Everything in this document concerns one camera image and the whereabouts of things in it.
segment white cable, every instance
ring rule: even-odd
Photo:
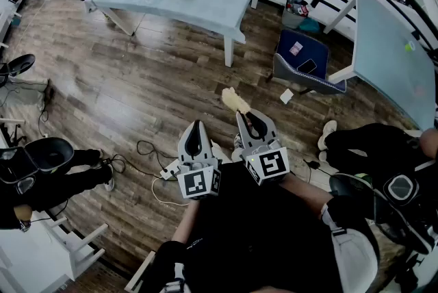
[[[162,179],[162,177],[157,177],[155,180],[153,180],[153,182],[152,182],[152,186],[151,186],[152,194],[153,194],[153,196],[155,197],[155,199],[156,199],[157,201],[159,201],[160,203],[165,203],[165,204],[180,205],[180,206],[182,206],[182,207],[185,207],[185,206],[189,205],[189,203],[187,203],[187,204],[178,204],[178,203],[164,202],[164,201],[159,200],[158,197],[157,197],[157,195],[156,195],[155,192],[153,191],[153,184],[154,184],[158,179]]]

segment black pants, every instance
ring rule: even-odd
[[[325,143],[327,162],[341,173],[352,175],[412,171],[425,158],[418,148],[417,139],[397,127],[377,123],[335,131],[326,137]],[[349,149],[364,151],[367,157]]]
[[[81,173],[68,174],[74,166],[94,165],[99,161],[99,151],[75,151],[72,160],[53,174],[38,174],[32,189],[23,195],[21,204],[28,204],[33,210],[41,212],[59,205],[75,194],[91,190],[100,183],[111,179],[108,165],[99,169],[88,169]]]

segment paper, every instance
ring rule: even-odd
[[[289,50],[290,53],[293,55],[298,55],[298,52],[301,51],[302,45],[297,41],[295,42],[295,45],[292,46],[292,48]]]
[[[283,92],[283,94],[280,96],[280,100],[282,100],[282,102],[284,104],[287,104],[287,102],[290,101],[290,99],[292,98],[292,96],[294,96],[294,94],[292,93],[291,90],[287,89],[285,92]]]

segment wooden floor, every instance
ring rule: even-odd
[[[12,30],[3,60],[33,53],[36,63],[23,76],[51,80],[55,96],[49,120],[40,124],[42,133],[66,138],[77,149],[120,153],[149,173],[158,175],[159,164],[156,157],[139,156],[136,142],[153,142],[175,156],[180,135],[195,119],[205,123],[212,140],[233,148],[234,113],[220,100],[222,89],[230,86],[275,121],[289,149],[291,169],[307,180],[309,169],[302,159],[317,158],[326,121],[337,120],[340,129],[373,122],[411,127],[386,98],[358,79],[348,82],[346,95],[295,95],[283,105],[281,93],[287,87],[297,93],[299,87],[265,83],[281,15],[262,2],[244,16],[246,44],[235,45],[232,68],[224,66],[221,36],[178,21],[124,13],[138,24],[130,37],[101,13],[85,14],[78,0],[27,0],[21,13],[22,22]],[[349,65],[351,42],[333,31],[315,37],[331,49],[329,73]],[[2,114],[24,118],[28,138],[40,137],[37,107],[7,107]],[[82,233],[106,222],[109,230],[96,244],[105,248],[106,260],[133,273],[149,251],[172,236],[184,208],[157,202],[151,193],[153,178],[132,168],[116,173],[115,179],[113,192],[98,186],[79,194],[69,201],[65,214]],[[326,179],[310,182],[327,185]],[[183,202],[176,183],[158,181],[155,190],[163,200]]]

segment chair armrest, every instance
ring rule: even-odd
[[[128,282],[128,284],[125,287],[125,291],[129,293],[138,293],[140,288],[142,287],[143,281],[140,281],[140,277],[143,275],[143,272],[146,270],[146,268],[151,263],[152,259],[155,256],[155,252],[151,251],[149,255],[144,260],[143,264],[140,266],[140,268],[137,270],[137,272],[132,276],[132,279]]]

